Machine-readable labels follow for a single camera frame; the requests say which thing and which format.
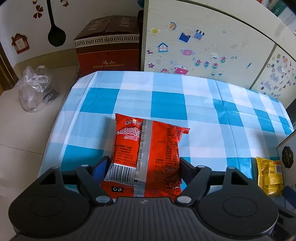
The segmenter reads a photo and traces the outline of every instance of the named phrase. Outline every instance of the black ladle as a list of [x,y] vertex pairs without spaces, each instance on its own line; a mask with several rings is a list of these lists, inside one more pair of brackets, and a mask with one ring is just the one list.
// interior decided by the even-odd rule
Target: black ladle
[[63,30],[61,30],[60,28],[58,28],[55,24],[54,24],[54,17],[52,15],[52,6],[50,4],[50,0],[46,0],[47,3],[47,8],[48,8],[48,14],[49,14],[49,19],[50,19],[50,24],[52,25],[52,27],[50,28],[50,31],[48,33],[48,42],[55,46],[61,46],[65,43],[66,41],[66,34]]

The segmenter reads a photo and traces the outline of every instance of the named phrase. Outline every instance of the box lid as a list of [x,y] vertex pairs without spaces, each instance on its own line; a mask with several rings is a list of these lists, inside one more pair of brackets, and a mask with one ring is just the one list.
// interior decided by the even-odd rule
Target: box lid
[[139,34],[137,17],[112,15],[93,19],[74,40],[111,34]]

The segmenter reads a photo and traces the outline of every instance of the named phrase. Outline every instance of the barcode number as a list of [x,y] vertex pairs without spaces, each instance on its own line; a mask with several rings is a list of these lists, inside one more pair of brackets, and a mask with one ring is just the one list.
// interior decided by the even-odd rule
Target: barcode number
[[133,185],[135,180],[136,168],[113,164],[109,178],[111,181]]
[[281,173],[281,166],[280,165],[276,165],[276,174]]

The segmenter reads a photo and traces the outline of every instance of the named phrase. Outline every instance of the plastic bag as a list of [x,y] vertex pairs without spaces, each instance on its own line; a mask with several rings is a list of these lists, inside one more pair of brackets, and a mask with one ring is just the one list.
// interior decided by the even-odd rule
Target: plastic bag
[[281,162],[256,157],[258,186],[269,196],[280,195],[284,188]]
[[115,114],[112,164],[101,187],[118,196],[175,199],[180,193],[178,143],[189,128]]
[[35,70],[30,66],[26,67],[16,86],[23,108],[31,113],[43,110],[59,95],[49,70],[44,65]]

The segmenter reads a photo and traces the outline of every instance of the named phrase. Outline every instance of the table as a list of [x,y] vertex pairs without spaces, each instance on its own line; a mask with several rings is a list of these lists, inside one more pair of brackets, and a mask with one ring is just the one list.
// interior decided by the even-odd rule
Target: table
[[189,127],[180,156],[254,178],[255,157],[278,160],[293,128],[281,102],[232,84],[179,74],[98,71],[72,87],[48,140],[39,175],[73,170],[112,153],[115,113]]

